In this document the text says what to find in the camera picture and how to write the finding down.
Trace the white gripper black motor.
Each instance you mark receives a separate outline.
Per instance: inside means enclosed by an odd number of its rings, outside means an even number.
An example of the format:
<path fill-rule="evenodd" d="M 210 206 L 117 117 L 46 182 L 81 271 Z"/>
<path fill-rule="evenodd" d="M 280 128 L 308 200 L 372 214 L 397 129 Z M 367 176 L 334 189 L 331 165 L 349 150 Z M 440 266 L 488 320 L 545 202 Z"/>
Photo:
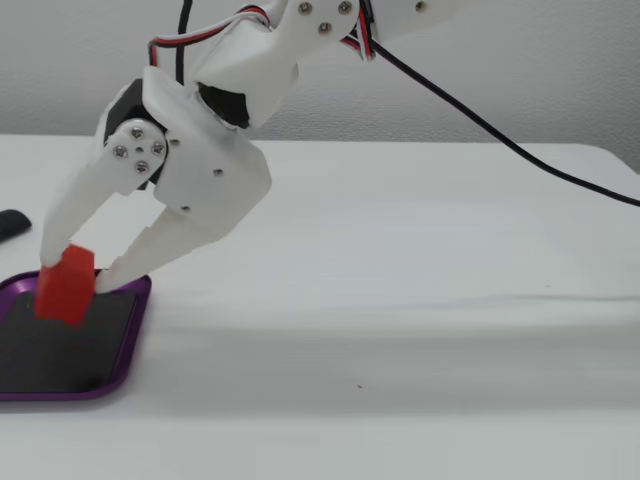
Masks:
<path fill-rule="evenodd" d="M 114 194 L 144 183 L 164 209 L 96 279 L 116 290 L 227 236 L 267 195 L 265 156 L 156 67 L 145 69 L 110 109 L 85 163 L 65 180 L 45 216 L 43 265 L 56 265 L 72 236 Z"/>

